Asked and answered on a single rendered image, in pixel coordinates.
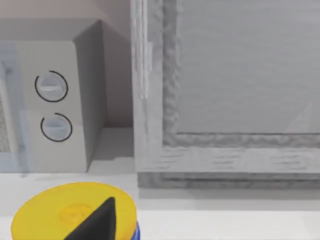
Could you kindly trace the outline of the pale round microwave knob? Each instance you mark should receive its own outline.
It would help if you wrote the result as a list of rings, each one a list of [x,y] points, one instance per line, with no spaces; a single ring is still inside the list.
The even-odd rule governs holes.
[[[62,101],[67,96],[69,90],[64,76],[53,70],[38,75],[34,81],[34,88],[41,99],[50,103]]]
[[[43,117],[40,122],[42,134],[52,142],[64,142],[73,133],[71,121],[63,114],[55,112],[53,115]]]

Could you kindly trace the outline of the blue bottle with yellow cap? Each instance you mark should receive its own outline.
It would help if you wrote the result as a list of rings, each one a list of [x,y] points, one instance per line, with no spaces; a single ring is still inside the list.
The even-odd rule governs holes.
[[[64,240],[105,200],[115,198],[115,240],[141,240],[133,198],[100,182],[71,182],[35,195],[15,213],[12,240]]]

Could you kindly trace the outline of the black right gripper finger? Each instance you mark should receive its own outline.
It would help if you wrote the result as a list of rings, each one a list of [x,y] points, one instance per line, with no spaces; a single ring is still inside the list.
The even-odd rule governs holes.
[[[116,240],[116,199],[109,197],[64,240]]]

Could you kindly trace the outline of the grey cabinet door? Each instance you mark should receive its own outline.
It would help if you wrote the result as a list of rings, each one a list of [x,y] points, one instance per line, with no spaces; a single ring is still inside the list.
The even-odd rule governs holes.
[[[320,0],[163,0],[168,146],[320,148]]]

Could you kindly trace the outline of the pale microwave oven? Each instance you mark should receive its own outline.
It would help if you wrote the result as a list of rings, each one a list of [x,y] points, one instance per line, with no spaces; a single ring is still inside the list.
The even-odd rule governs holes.
[[[0,173],[84,173],[106,120],[102,23],[0,18]]]

